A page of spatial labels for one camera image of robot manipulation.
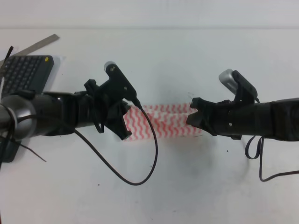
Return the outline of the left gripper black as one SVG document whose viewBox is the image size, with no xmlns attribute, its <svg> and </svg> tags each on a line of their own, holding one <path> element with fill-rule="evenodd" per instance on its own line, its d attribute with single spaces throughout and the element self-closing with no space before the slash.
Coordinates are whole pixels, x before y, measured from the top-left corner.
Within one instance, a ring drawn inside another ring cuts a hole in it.
<svg viewBox="0 0 299 224">
<path fill-rule="evenodd" d="M 75 127 L 94 125 L 99 133 L 108 128 L 121 140 L 126 140 L 132 132 L 127 129 L 123 116 L 131 106 L 124 100 L 110 97 L 104 90 L 104 84 L 98 86 L 95 80 L 90 79 L 85 83 L 85 91 L 74 93 L 77 100 Z"/>
</svg>

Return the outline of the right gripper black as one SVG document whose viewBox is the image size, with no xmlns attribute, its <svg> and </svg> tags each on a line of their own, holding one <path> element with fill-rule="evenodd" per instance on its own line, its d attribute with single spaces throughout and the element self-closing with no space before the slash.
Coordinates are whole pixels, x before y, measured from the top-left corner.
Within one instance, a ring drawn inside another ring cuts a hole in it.
<svg viewBox="0 0 299 224">
<path fill-rule="evenodd" d="M 202 129 L 212 136 L 226 136 L 240 140 L 242 136 L 256 136 L 254 121 L 246 115 L 246 109 L 252 104 L 242 101 L 224 100 L 218 103 L 193 98 L 190 104 L 195 113 L 188 115 L 186 124 Z"/>
</svg>

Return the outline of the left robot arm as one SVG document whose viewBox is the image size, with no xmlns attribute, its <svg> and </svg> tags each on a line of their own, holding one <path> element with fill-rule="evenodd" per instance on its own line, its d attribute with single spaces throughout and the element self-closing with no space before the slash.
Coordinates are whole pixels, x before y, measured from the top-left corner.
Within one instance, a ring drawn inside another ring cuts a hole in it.
<svg viewBox="0 0 299 224">
<path fill-rule="evenodd" d="M 107 128 L 121 140 L 132 133 L 124 115 L 130 109 L 120 94 L 110 91 L 110 80 L 98 86 L 88 80 L 85 91 L 76 93 L 22 90 L 5 96 L 0 103 L 0 137 L 20 141 L 36 136 L 62 136 L 77 128 L 95 126 L 103 133 Z"/>
</svg>

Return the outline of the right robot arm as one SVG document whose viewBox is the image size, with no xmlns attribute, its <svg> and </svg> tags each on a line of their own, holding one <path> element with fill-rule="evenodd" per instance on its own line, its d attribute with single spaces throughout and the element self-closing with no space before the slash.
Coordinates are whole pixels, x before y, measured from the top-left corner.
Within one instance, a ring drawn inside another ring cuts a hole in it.
<svg viewBox="0 0 299 224">
<path fill-rule="evenodd" d="M 194 98 L 197 109 L 186 123 L 212 136 L 239 140 L 242 136 L 262 136 L 280 141 L 299 140 L 299 100 L 297 98 L 268 103 L 244 103 L 225 100 L 212 103 Z"/>
</svg>

